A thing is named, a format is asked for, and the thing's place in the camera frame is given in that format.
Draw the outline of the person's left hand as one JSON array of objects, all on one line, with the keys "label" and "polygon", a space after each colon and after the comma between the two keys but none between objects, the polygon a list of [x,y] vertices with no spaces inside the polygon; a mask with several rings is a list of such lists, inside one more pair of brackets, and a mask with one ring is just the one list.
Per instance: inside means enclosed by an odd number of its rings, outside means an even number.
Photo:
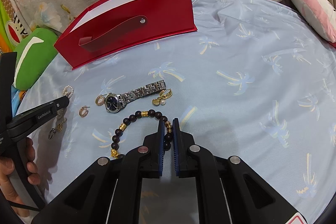
[{"label": "person's left hand", "polygon": [[31,223],[46,204],[38,188],[41,178],[34,160],[33,141],[28,137],[14,146],[14,155],[1,157],[1,192],[25,223]]}]

